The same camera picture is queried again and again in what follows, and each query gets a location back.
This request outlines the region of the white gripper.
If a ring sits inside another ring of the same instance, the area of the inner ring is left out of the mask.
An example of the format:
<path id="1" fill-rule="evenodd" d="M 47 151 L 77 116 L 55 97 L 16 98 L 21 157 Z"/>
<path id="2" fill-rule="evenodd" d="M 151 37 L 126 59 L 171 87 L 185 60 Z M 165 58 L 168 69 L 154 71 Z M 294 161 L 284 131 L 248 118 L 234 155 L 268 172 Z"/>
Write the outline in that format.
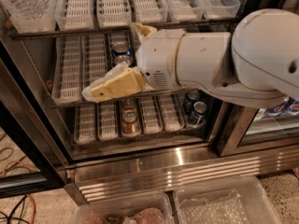
<path id="1" fill-rule="evenodd" d="M 131 22 L 130 29 L 141 44 L 135 54 L 137 67 L 131 68 L 126 62 L 117 64 L 83 89 L 86 101 L 101 103 L 137 94 L 145 87 L 146 80 L 155 90 L 180 89 L 176 59 L 186 32 L 183 29 L 157 32 L 155 27 L 139 22 Z"/>

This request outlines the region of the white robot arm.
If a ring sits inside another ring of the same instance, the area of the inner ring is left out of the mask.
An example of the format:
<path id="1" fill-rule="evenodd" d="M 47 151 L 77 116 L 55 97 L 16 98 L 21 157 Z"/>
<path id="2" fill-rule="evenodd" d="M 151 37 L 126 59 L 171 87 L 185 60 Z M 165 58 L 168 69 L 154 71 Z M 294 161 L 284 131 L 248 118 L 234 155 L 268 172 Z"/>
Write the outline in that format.
<path id="1" fill-rule="evenodd" d="M 133 23 L 139 39 L 136 66 L 117 64 L 82 91 L 89 102 L 104 102 L 155 90 L 197 89 L 236 105 L 272 107 L 299 97 L 299 15 L 261 9 L 233 33 L 156 30 Z"/>

